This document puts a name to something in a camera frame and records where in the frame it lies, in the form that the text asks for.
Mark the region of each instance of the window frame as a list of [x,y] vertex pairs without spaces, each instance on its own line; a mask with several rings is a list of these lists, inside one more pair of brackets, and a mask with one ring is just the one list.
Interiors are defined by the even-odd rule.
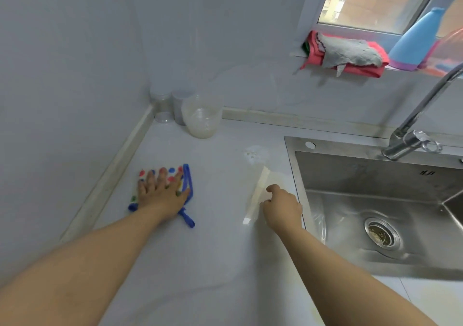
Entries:
[[[405,25],[404,32],[408,30],[409,27],[411,27],[416,22],[416,20],[420,19],[422,16],[428,13],[433,7],[448,8],[454,2],[454,0],[424,1],[428,2],[421,6],[417,12],[415,12],[413,15],[408,15],[409,18],[404,17],[404,20],[408,20],[408,24]],[[296,38],[293,44],[294,48],[298,49],[302,45],[307,37],[307,34],[311,30],[322,31],[327,34],[347,37],[351,39],[376,41],[386,50],[386,52],[389,52],[391,48],[397,43],[397,41],[402,37],[402,34],[319,23],[318,20],[324,4],[325,0],[305,0],[296,31]]]

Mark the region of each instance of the drain strainer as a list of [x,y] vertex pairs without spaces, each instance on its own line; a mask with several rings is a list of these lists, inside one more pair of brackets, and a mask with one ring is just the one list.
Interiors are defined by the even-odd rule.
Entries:
[[397,231],[383,219],[368,218],[365,220],[365,230],[371,240],[381,248],[396,250],[400,247]]

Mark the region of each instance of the pink towel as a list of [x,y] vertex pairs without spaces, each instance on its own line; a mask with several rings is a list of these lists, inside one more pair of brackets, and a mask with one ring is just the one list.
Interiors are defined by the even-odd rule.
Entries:
[[[321,66],[323,62],[323,57],[325,56],[325,53],[320,51],[318,44],[316,42],[316,37],[317,37],[317,32],[315,30],[312,30],[309,32],[309,36],[307,36],[306,41],[307,43],[309,43],[309,46],[310,46],[310,54],[307,60],[304,62],[304,65],[300,67],[301,69],[304,69],[308,64]],[[377,50],[378,53],[381,55],[382,66],[380,67],[354,66],[348,63],[346,64],[344,72],[367,76],[369,78],[380,78],[382,73],[384,72],[384,67],[389,64],[389,56],[384,50],[384,48],[382,48],[378,43],[372,42],[372,41],[368,41],[367,43],[368,43],[368,46]]]

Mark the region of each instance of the sink basin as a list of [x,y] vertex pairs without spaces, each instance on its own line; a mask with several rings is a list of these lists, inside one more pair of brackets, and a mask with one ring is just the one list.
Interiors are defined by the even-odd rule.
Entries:
[[461,157],[285,137],[304,223],[374,275],[463,280]]

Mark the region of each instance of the white wall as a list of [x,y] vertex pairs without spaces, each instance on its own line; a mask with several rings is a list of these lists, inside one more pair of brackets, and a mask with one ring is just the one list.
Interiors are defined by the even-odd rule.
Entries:
[[[399,125],[437,79],[394,71],[335,78],[318,67],[293,75],[303,59],[288,54],[304,1],[135,0],[151,79],[163,92],[223,93],[230,107]],[[419,126],[463,134],[462,90],[455,82]]]
[[54,243],[148,106],[133,0],[0,0],[0,278]]

